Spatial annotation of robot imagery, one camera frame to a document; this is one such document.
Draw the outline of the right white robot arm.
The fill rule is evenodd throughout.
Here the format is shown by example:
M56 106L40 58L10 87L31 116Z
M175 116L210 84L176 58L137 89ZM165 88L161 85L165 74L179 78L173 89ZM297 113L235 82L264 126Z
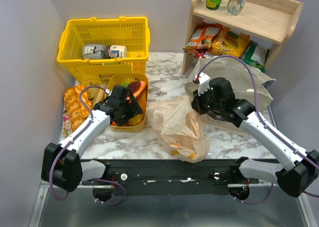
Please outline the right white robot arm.
M267 122L249 101L235 98L228 80L211 79L202 74L193 82L198 86L193 91L193 109L199 114L213 112L222 116L253 136L278 161L275 164L241 157L228 171L232 183L241 179L264 180L277 184L291 197L299 197L319 176L319 153L293 143Z

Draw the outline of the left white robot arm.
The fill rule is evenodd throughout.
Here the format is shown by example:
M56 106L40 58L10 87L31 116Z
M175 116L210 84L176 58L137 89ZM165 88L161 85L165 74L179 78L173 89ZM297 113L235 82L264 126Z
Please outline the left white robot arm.
M130 89L115 85L107 100L95 104L89 117L70 136L59 144L46 146L41 179L51 187L73 192L81 182L105 177L106 164L99 160L82 161L82 155L113 122L121 126L143 112Z

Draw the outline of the beige canvas tote bag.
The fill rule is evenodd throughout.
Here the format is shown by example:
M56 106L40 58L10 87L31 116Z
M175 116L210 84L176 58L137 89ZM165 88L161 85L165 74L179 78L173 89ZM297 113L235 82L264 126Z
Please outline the beige canvas tote bag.
M193 79L199 72L199 70L210 61L210 59L198 59L195 68L190 73L187 81L184 83L184 89L187 95L192 99L193 91L198 88L198 85L193 82ZM249 67L256 83L257 94L258 94L258 105L259 111L264 112L272 102L273 98L269 94L268 89L276 81L275 79L262 73L259 69ZM238 99L245 99L251 104L254 104L254 91L251 77L244 67L238 60L223 57L210 63L208 67L203 71L210 78L223 77L231 83L235 97ZM209 125L224 131L232 132L241 136L247 136L248 133L240 128L236 128L230 122L227 122L221 116L209 112L200 116L201 120L205 125Z

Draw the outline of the banana print plastic bag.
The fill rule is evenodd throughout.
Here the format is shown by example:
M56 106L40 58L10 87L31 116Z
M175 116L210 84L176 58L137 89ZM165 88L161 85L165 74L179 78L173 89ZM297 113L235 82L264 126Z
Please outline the banana print plastic bag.
M160 144L171 156L189 163L205 159L210 143L189 96L150 103L147 118Z

